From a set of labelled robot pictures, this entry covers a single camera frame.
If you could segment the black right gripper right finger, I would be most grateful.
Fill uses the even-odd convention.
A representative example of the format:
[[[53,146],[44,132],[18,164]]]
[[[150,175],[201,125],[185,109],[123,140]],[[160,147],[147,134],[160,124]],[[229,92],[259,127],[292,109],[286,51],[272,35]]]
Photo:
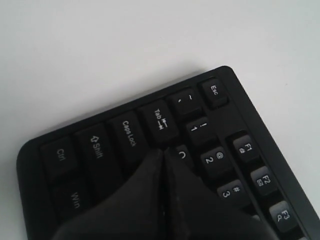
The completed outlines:
[[[164,151],[169,236],[172,240],[276,240],[261,220],[223,202],[179,158]]]

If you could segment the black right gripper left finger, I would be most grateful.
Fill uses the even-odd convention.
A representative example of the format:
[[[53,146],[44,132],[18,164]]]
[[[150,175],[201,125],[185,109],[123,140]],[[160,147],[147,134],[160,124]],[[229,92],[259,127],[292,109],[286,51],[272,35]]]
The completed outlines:
[[[54,240],[163,240],[163,151],[150,150],[134,174],[111,196],[68,220]]]

